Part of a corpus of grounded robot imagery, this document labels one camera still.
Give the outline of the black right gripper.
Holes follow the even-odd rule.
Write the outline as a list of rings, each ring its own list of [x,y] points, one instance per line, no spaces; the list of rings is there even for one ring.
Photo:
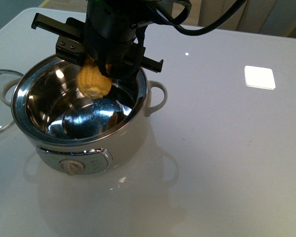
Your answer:
[[[163,61],[144,56],[145,31],[154,21],[151,4],[141,0],[89,0],[85,21],[65,23],[36,13],[32,28],[59,36],[57,57],[82,66],[88,56],[100,73],[132,82],[140,68],[159,73]]]

